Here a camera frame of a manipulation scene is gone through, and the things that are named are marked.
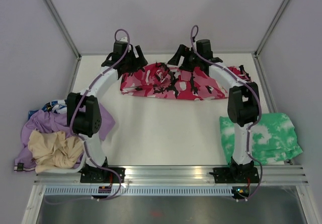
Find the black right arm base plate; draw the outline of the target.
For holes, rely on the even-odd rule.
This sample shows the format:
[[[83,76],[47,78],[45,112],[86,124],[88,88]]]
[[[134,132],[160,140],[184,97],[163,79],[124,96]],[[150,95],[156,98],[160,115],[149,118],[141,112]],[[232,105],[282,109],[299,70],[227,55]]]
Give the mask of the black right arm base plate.
[[[249,170],[232,170],[229,167],[213,168],[209,173],[213,176],[215,183],[217,184],[247,184],[259,183],[260,174],[258,169],[253,167]]]

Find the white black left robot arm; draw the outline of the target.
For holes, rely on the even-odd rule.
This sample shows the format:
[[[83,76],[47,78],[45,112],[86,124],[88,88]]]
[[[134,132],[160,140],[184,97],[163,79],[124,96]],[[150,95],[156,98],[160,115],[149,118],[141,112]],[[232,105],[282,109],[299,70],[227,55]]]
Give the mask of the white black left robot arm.
[[[84,142],[86,164],[93,166],[92,177],[105,182],[110,175],[104,167],[106,156],[102,151],[99,130],[102,114],[99,101],[107,90],[125,73],[133,73],[147,65],[141,47],[127,41],[115,41],[113,51],[101,64],[100,72],[88,87],[67,96],[67,125],[71,133]]]

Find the purple trousers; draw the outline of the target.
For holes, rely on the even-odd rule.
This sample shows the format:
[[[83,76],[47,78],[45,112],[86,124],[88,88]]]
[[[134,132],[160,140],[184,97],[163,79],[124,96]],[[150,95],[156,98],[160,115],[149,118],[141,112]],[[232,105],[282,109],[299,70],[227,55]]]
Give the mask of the purple trousers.
[[[30,116],[21,131],[22,150],[15,159],[14,171],[30,172],[35,170],[36,162],[28,149],[31,133],[36,130],[40,133],[64,132],[67,138],[71,137],[69,126],[67,126],[66,113],[55,113],[38,110]]]

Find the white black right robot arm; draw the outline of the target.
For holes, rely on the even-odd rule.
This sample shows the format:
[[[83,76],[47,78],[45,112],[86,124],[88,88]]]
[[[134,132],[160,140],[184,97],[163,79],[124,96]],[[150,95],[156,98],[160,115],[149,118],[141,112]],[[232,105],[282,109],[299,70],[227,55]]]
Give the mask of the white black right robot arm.
[[[179,45],[168,63],[190,72],[199,67],[228,91],[227,113],[234,124],[234,150],[229,175],[236,182],[242,181],[255,167],[251,154],[251,128],[262,114],[258,85],[243,80],[222,59],[214,57],[208,39],[196,41],[191,48]]]

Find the pink camouflage trousers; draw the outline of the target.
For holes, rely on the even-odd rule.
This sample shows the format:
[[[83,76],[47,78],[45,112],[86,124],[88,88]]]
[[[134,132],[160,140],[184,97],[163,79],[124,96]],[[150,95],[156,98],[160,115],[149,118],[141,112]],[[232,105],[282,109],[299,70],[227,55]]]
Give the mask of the pink camouflage trousers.
[[[216,100],[228,97],[228,90],[199,67],[192,72],[165,63],[153,63],[122,76],[120,91],[136,97],[170,100]]]

